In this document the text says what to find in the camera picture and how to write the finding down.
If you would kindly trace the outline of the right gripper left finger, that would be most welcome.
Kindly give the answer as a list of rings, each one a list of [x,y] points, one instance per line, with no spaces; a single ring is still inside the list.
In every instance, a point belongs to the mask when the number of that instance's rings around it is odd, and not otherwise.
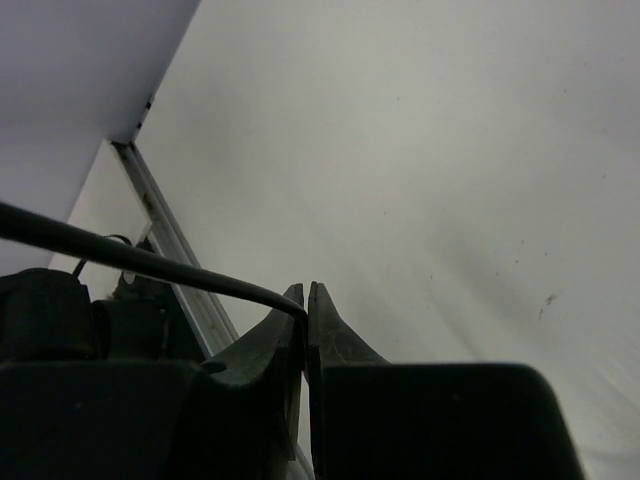
[[[178,478],[286,478],[302,368],[302,327],[276,309],[204,362],[177,420]]]

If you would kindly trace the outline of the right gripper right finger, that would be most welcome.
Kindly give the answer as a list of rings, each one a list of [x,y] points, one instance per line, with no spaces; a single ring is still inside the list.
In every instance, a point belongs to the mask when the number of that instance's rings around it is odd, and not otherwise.
[[[341,318],[322,283],[311,284],[305,352],[316,476],[392,473],[393,365]]]

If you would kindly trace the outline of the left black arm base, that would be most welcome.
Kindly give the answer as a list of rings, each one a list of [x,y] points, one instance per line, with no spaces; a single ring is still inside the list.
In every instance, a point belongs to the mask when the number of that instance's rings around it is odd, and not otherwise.
[[[126,278],[113,293],[90,298],[73,271],[33,268],[1,278],[1,360],[75,361],[168,355],[172,317],[162,283]]]

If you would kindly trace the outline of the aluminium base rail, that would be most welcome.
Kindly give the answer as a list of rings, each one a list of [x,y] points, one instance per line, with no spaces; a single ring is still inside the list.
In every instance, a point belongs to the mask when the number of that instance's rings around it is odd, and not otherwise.
[[[147,238],[153,250],[197,267],[199,262],[136,145],[114,142],[112,146],[151,220]],[[207,358],[237,340],[238,333],[216,294],[180,285],[173,290]]]

